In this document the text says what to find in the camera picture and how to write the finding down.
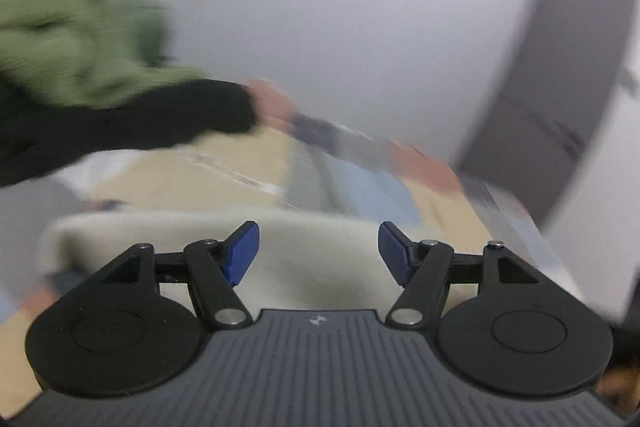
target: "black cloth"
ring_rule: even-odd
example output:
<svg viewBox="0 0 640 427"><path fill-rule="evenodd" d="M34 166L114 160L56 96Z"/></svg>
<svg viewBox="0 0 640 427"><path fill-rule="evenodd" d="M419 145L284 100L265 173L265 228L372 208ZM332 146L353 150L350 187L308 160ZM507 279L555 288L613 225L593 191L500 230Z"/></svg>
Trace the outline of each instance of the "black cloth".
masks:
<svg viewBox="0 0 640 427"><path fill-rule="evenodd" d="M207 130L247 132L254 124L249 94L231 82L192 80L93 109L42 105L0 81L0 187L91 152L171 147Z"/></svg>

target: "metal screw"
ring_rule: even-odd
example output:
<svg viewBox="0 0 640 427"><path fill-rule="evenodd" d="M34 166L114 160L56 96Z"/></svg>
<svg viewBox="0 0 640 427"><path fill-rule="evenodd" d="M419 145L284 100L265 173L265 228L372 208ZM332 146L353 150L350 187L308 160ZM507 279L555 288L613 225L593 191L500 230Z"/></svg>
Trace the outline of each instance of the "metal screw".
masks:
<svg viewBox="0 0 640 427"><path fill-rule="evenodd" d="M398 308L391 313L391 320L403 326L413 326L422 321L422 314L413 308Z"/></svg>
<svg viewBox="0 0 640 427"><path fill-rule="evenodd" d="M238 308L222 308L213 315L213 318L225 326L237 326L246 320L246 313Z"/></svg>

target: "beige fabric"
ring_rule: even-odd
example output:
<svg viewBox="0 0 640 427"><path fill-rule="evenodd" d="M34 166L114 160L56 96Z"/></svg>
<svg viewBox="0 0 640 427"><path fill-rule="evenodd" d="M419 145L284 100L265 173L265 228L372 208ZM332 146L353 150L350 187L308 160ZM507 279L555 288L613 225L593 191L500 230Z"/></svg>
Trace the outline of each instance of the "beige fabric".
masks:
<svg viewBox="0 0 640 427"><path fill-rule="evenodd" d="M50 229L40 249L46 271L81 263L91 271L134 243L180 251L207 237L221 239L247 219L260 225L260 251L237 288L252 315L260 309L377 309L400 295L378 253L378 225L369 221L276 208L216 212L101 212L69 217ZM420 230L408 231L423 239ZM167 295L189 305L180 285ZM454 287L450 301L469 296Z"/></svg>
<svg viewBox="0 0 640 427"><path fill-rule="evenodd" d="M292 140L266 127L241 136L210 133L187 148L145 155L98 184L94 198L149 210L273 206L286 182Z"/></svg>
<svg viewBox="0 0 640 427"><path fill-rule="evenodd" d="M5 418L40 394L24 354L24 336L30 324L31 317L18 312L0 325L0 415Z"/></svg>
<svg viewBox="0 0 640 427"><path fill-rule="evenodd" d="M434 223L442 230L438 240L448 243L457 252L482 253L492 237L464 194L438 194L426 185L402 181L411 192L422 221Z"/></svg>

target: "green cloth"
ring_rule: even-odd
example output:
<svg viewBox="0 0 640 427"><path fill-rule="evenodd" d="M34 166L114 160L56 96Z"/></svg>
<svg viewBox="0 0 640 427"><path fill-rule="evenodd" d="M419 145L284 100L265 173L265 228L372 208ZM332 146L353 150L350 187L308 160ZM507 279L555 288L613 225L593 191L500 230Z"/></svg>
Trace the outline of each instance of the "green cloth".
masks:
<svg viewBox="0 0 640 427"><path fill-rule="evenodd" d="M39 102L95 108L203 78L166 65L162 16L148 0L0 0L0 73Z"/></svg>

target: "triangular cutout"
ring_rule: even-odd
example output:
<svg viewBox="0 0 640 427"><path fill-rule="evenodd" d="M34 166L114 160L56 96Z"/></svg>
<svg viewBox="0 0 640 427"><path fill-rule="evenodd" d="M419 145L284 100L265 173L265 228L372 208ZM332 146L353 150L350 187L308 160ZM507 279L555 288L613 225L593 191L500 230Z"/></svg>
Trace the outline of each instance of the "triangular cutout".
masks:
<svg viewBox="0 0 640 427"><path fill-rule="evenodd" d="M140 277L140 256L136 255L122 263L116 271L102 279L105 284L138 282Z"/></svg>
<svg viewBox="0 0 640 427"><path fill-rule="evenodd" d="M503 284L536 284L538 282L535 277L508 257L498 259L498 276Z"/></svg>

